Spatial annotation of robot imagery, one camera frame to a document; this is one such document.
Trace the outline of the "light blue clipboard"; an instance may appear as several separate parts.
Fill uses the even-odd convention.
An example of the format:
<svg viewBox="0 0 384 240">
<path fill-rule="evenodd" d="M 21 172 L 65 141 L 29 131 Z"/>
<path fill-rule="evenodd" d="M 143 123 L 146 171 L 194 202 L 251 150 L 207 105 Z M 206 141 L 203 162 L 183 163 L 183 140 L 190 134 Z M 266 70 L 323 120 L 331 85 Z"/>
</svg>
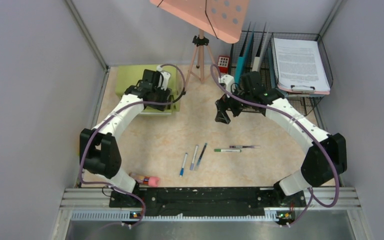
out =
<svg viewBox="0 0 384 240">
<path fill-rule="evenodd" d="M 287 92 L 282 89 L 279 89 L 277 87 L 275 63 L 274 63 L 274 56 L 273 56 L 271 45 L 267 47 L 266 57 L 268 59 L 268 65 L 269 65 L 271 88 L 278 90 L 281 94 L 284 95 L 285 98 L 323 98 L 325 96 L 322 94 L 314 94 L 314 93 L 306 94 L 306 93 Z"/>
</svg>

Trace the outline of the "pink clipboard with papers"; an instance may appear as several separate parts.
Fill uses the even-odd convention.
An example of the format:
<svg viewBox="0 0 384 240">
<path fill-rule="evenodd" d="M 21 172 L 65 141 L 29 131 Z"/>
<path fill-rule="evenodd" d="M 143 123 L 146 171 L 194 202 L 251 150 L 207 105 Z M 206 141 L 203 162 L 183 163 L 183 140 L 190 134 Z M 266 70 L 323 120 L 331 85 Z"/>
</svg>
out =
<svg viewBox="0 0 384 240">
<path fill-rule="evenodd" d="M 314 40 L 272 39 L 277 87 L 290 93 L 328 95 L 319 44 Z"/>
</svg>

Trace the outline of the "teal file folder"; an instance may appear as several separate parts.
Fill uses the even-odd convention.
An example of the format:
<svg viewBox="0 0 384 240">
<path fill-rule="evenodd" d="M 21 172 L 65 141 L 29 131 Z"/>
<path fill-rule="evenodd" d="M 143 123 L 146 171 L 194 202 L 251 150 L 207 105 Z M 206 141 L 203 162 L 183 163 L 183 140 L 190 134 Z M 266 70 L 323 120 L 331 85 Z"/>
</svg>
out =
<svg viewBox="0 0 384 240">
<path fill-rule="evenodd" d="M 240 77 L 243 74 L 244 69 L 247 66 L 248 56 L 249 56 L 251 47 L 253 45 L 254 29 L 252 29 L 252 31 L 251 31 L 250 28 L 251 28 L 251 23 L 249 23 L 249 25 L 248 25 L 245 39 L 243 41 L 243 44 L 242 44 L 242 47 L 240 49 L 240 53 L 239 53 L 239 56 L 238 56 L 237 62 L 236 62 L 234 82 L 238 85 L 240 84 Z"/>
</svg>

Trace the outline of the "grey white file folder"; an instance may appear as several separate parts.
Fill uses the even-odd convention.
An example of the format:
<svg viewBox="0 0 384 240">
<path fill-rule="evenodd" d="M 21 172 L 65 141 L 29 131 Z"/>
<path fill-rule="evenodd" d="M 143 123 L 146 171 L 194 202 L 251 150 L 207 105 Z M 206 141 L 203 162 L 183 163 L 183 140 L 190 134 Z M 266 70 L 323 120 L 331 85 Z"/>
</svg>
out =
<svg viewBox="0 0 384 240">
<path fill-rule="evenodd" d="M 259 72 L 260 71 L 262 60 L 263 60 L 264 55 L 265 55 L 266 42 L 268 41 L 269 26 L 270 26 L 270 24 L 268 22 L 264 23 L 263 31 L 261 34 L 261 39 L 260 39 L 256 54 L 255 54 L 254 59 L 253 59 L 253 64 L 252 64 L 252 68 L 251 68 L 252 72 Z"/>
</svg>

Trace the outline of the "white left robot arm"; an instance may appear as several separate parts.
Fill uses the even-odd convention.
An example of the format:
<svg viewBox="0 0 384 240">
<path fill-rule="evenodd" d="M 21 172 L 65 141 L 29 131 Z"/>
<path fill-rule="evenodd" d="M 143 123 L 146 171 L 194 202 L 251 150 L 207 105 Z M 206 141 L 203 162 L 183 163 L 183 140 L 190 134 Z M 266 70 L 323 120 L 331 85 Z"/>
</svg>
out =
<svg viewBox="0 0 384 240">
<path fill-rule="evenodd" d="M 129 207 L 140 202 L 136 181 L 122 168 L 117 140 L 132 120 L 146 108 L 163 111 L 170 102 L 171 74 L 162 68 L 145 69 L 142 78 L 129 86 L 116 107 L 92 129 L 80 133 L 80 167 L 99 177 L 100 184 L 122 190 L 121 200 Z"/>
</svg>

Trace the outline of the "dark purple pen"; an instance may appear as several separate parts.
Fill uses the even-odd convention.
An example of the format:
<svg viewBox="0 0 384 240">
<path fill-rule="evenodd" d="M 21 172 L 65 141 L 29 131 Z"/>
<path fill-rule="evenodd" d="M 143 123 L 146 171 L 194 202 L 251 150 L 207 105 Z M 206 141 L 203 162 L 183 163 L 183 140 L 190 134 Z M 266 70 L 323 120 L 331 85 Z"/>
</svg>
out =
<svg viewBox="0 0 384 240">
<path fill-rule="evenodd" d="M 230 145 L 230 149 L 259 149 L 259 145 Z"/>
</svg>

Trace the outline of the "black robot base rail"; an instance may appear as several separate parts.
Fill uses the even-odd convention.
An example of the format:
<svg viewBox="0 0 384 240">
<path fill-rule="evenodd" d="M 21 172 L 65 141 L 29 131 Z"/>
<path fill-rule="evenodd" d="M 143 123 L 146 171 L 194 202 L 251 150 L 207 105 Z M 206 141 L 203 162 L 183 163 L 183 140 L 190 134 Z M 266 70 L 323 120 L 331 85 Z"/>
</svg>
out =
<svg viewBox="0 0 384 240">
<path fill-rule="evenodd" d="M 269 208 L 306 206 L 304 192 L 283 197 L 272 187 L 135 187 L 133 196 L 113 191 L 111 208 L 141 208 L 147 217 L 264 216 Z"/>
</svg>

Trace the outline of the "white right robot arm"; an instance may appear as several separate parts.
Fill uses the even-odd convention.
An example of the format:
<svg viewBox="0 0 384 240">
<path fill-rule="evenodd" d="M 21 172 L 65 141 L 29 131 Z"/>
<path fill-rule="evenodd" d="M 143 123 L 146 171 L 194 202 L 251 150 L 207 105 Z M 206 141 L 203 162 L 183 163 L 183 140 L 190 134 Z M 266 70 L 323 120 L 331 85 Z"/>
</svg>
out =
<svg viewBox="0 0 384 240">
<path fill-rule="evenodd" d="M 274 184 L 273 200 L 277 205 L 287 206 L 294 194 L 320 187 L 330 180 L 334 180 L 335 196 L 339 196 L 339 175 L 346 170 L 347 163 L 346 141 L 340 133 L 330 134 L 314 125 L 278 90 L 266 89 L 259 84 L 259 72 L 246 73 L 244 79 L 248 85 L 240 88 L 234 86 L 231 75 L 220 77 L 213 72 L 211 76 L 224 92 L 215 102 L 217 122 L 230 123 L 227 110 L 237 117 L 243 109 L 253 108 L 283 128 L 304 151 L 301 167 Z"/>
</svg>

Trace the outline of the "green metal drawer box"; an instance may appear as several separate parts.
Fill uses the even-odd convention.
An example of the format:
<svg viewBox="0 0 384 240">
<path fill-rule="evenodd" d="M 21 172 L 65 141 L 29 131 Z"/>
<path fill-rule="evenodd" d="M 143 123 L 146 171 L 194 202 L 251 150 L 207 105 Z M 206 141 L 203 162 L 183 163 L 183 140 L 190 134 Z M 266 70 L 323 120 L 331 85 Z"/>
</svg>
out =
<svg viewBox="0 0 384 240">
<path fill-rule="evenodd" d="M 139 80 L 142 79 L 144 70 L 153 70 L 157 69 L 157 64 L 139 64 L 139 65 L 120 65 L 117 71 L 116 77 L 116 86 L 115 94 L 120 98 L 125 93 L 128 87 L 136 85 Z M 163 67 L 164 71 L 170 73 L 170 79 L 168 82 L 168 87 L 171 89 L 170 99 L 176 99 L 182 91 L 182 77 L 178 73 L 177 69 L 173 66 Z M 166 106 L 164 111 L 159 111 L 157 109 L 147 107 L 144 109 L 140 115 L 148 116 L 164 116 L 171 115 L 176 112 L 179 112 L 181 109 L 181 101 L 174 103 L 173 105 Z"/>
</svg>

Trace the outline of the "pink capped tube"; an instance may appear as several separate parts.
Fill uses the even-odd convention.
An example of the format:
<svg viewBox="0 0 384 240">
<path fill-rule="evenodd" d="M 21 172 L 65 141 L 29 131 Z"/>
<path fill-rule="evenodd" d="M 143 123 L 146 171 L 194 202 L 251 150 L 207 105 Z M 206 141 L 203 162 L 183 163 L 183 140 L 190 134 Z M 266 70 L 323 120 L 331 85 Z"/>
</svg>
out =
<svg viewBox="0 0 384 240">
<path fill-rule="evenodd" d="M 140 185 L 157 188 L 160 184 L 160 178 L 156 176 L 146 176 L 134 172 L 129 173 L 129 176 Z"/>
</svg>

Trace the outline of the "black wire mesh file rack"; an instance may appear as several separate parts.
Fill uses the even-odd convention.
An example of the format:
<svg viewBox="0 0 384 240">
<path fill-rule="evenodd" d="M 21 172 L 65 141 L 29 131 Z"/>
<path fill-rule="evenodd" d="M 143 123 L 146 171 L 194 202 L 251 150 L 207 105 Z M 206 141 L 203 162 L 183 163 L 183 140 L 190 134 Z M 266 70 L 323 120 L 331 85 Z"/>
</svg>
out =
<svg viewBox="0 0 384 240">
<path fill-rule="evenodd" d="M 330 61 L 325 49 L 323 38 L 316 33 L 267 32 L 243 30 L 238 42 L 230 49 L 228 73 L 236 74 L 238 66 L 244 73 L 257 71 L 261 75 L 261 82 L 267 89 L 279 90 L 286 99 L 304 116 L 308 116 L 322 101 L 326 94 L 316 92 L 289 92 L 278 88 L 278 64 L 274 39 L 313 41 L 317 43 L 323 65 L 326 81 L 333 86 L 333 75 Z"/>
</svg>

